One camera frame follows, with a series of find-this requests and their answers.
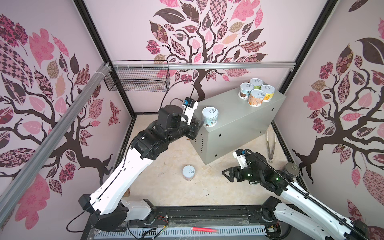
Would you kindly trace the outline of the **green label can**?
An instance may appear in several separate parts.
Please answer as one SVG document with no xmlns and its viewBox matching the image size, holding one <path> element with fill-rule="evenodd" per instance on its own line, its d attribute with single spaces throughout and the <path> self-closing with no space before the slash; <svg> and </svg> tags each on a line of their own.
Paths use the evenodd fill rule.
<svg viewBox="0 0 384 240">
<path fill-rule="evenodd" d="M 261 79 L 258 79 L 258 78 L 250 79 L 249 83 L 254 86 L 254 89 L 258 89 L 258 90 L 260 90 L 261 86 L 264 85 L 264 82 Z"/>
</svg>

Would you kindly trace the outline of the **yellow label can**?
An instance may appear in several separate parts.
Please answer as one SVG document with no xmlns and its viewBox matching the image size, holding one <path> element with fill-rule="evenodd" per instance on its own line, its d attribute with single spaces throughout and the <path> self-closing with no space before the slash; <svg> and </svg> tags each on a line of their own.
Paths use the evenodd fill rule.
<svg viewBox="0 0 384 240">
<path fill-rule="evenodd" d="M 262 85 L 261 91 L 263 91 L 265 94 L 263 102 L 267 103 L 273 98 L 276 89 L 271 85 Z"/>
</svg>

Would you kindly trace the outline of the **orange red label can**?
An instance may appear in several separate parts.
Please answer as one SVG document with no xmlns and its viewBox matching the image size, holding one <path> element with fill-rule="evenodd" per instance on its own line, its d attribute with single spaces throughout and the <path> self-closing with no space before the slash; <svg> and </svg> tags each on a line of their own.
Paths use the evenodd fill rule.
<svg viewBox="0 0 384 240">
<path fill-rule="evenodd" d="M 264 101 L 265 93 L 259 89 L 254 89 L 250 92 L 248 104 L 251 107 L 260 107 Z"/>
</svg>

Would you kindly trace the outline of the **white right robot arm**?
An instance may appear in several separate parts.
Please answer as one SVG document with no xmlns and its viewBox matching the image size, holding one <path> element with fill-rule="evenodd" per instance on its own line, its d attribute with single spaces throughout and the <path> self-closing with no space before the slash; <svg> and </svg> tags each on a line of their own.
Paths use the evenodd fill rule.
<svg viewBox="0 0 384 240">
<path fill-rule="evenodd" d="M 352 221 L 327 207 L 305 191 L 293 178 L 274 169 L 260 153 L 249 149 L 233 152 L 239 166 L 226 171 L 230 182 L 259 184 L 273 193 L 258 215 L 266 222 L 286 223 L 314 240 L 367 240 L 369 230 L 360 220 Z"/>
</svg>

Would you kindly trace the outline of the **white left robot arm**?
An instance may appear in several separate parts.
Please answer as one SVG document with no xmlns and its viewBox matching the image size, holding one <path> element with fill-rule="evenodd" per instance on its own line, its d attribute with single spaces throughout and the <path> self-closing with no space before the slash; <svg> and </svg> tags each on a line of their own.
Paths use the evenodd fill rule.
<svg viewBox="0 0 384 240">
<path fill-rule="evenodd" d="M 133 138 L 125 159 L 108 179 L 94 193 L 81 196 L 79 203 L 91 214 L 93 227 L 111 232 L 126 221 L 153 221 L 156 209 L 149 200 L 129 202 L 122 199 L 123 195 L 170 143 L 182 137 L 191 140 L 197 137 L 203 124 L 193 117 L 198 104 L 186 99 L 182 107 L 167 105 L 160 108 L 158 119 Z"/>
</svg>

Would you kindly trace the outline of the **light blue label can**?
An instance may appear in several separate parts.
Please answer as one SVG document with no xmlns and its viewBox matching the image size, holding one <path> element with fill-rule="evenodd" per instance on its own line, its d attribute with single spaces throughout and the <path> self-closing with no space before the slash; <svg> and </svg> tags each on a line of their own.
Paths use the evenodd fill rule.
<svg viewBox="0 0 384 240">
<path fill-rule="evenodd" d="M 215 107 L 205 107 L 202 110 L 202 117 L 206 127 L 213 127 L 217 124 L 219 111 Z"/>
</svg>

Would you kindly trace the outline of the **teal white label can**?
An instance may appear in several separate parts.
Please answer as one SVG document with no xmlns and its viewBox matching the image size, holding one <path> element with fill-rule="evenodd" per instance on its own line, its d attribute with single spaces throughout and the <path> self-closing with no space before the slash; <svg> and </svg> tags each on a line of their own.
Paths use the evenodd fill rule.
<svg viewBox="0 0 384 240">
<path fill-rule="evenodd" d="M 254 89 L 254 85 L 251 83 L 241 83 L 238 96 L 242 100 L 247 100 L 251 91 Z"/>
</svg>

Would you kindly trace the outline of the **pink orange label can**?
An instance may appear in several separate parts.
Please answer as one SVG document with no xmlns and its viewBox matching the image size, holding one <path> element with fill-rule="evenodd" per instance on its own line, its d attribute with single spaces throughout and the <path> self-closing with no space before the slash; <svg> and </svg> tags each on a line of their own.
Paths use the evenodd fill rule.
<svg viewBox="0 0 384 240">
<path fill-rule="evenodd" d="M 187 181 L 191 181 L 196 175 L 196 169 L 192 165 L 187 165 L 182 170 L 183 178 Z"/>
</svg>

